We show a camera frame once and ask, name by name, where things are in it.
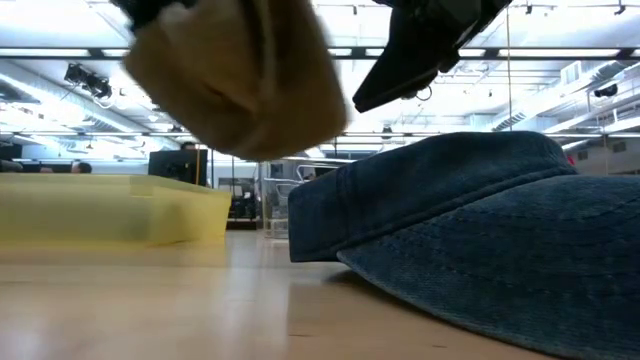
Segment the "black object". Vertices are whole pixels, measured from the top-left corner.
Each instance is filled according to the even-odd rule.
[[[389,42],[353,96],[359,112],[415,97],[511,0],[375,0],[391,6]]]
[[[135,33],[155,20],[164,7],[179,2],[189,8],[195,5],[196,0],[111,0],[111,2],[129,15],[132,21],[131,31]]]
[[[22,165],[12,161],[0,160],[0,172],[22,172]]]
[[[22,145],[0,146],[0,160],[12,160],[22,157]]]
[[[612,97],[612,96],[616,96],[616,94],[618,94],[618,85],[617,84],[613,84],[611,86],[607,86],[604,89],[599,89],[593,92],[593,95],[595,95],[596,97],[600,98],[600,97]]]
[[[82,87],[83,90],[90,92],[91,96],[98,99],[110,98],[112,95],[108,78],[100,77],[87,71],[80,64],[69,64],[64,80],[75,86]]]
[[[42,163],[22,163],[22,172],[25,173],[39,173],[40,170],[44,168],[49,168],[53,170],[56,174],[69,174],[71,173],[71,164],[42,164]]]
[[[149,155],[149,175],[206,186],[207,161],[207,150],[156,151]]]

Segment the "office desk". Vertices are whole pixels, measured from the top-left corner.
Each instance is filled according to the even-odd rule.
[[[1,253],[0,359],[548,359],[434,320],[341,264],[290,264],[286,242],[226,243]]]

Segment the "yellow bin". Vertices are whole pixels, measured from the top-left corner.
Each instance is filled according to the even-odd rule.
[[[220,245],[230,203],[156,176],[0,174],[0,245]]]

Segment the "ceiling duct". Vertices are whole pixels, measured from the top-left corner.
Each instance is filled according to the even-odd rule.
[[[92,100],[74,92],[69,92],[69,89],[65,89],[50,80],[37,76],[32,72],[6,60],[0,60],[0,81],[3,81],[3,79],[8,79],[5,82],[15,82],[20,84],[12,85],[14,87],[24,86],[32,88],[38,92],[47,94],[50,98],[58,99],[57,101],[64,99],[65,102],[83,109],[85,113],[90,114],[94,119],[109,125],[113,129],[122,131],[123,136],[126,136],[125,132],[152,131],[152,129],[136,123],[135,121],[130,120],[112,110],[103,109],[96,105]],[[178,144],[171,139],[155,138],[151,141],[157,143],[161,148],[178,148]]]
[[[40,101],[28,93],[0,79],[0,101],[21,104],[40,104]]]
[[[590,92],[596,90],[635,64],[636,62],[634,61],[610,61],[590,71],[583,72],[577,79],[565,79],[558,85],[543,90],[536,95],[528,97],[525,101],[520,102],[518,105],[522,106],[514,109],[513,116],[509,116],[509,110],[498,114],[491,121],[491,124],[498,123],[498,125],[491,130],[502,131],[509,129],[519,122],[533,119],[545,111],[562,105],[566,101],[567,95],[579,91]],[[575,63],[570,65],[570,67],[574,69],[576,67]]]

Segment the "light fixture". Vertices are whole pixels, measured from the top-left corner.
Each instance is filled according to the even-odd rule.
[[[380,56],[384,52],[384,49],[366,49],[365,54],[367,56]]]
[[[616,56],[619,49],[502,49],[500,57],[602,57]]]
[[[458,54],[460,57],[483,57],[487,53],[484,49],[460,49]]]
[[[106,57],[124,57],[129,53],[129,49],[102,49]]]
[[[545,134],[547,137],[554,139],[561,138],[576,138],[576,139],[590,139],[590,138],[599,138],[602,137],[602,134]]]
[[[566,145],[562,145],[562,150],[564,151],[569,151],[571,149],[574,149],[580,145],[586,144],[589,140],[580,140],[580,141],[575,141],[572,143],[568,143]]]
[[[637,126],[640,126],[640,117],[617,121],[611,125],[605,126],[604,130],[606,133],[612,133],[617,131],[628,130]]]
[[[351,56],[351,49],[329,49],[329,53],[333,56]]]
[[[86,49],[20,49],[0,48],[0,56],[29,57],[89,57]]]

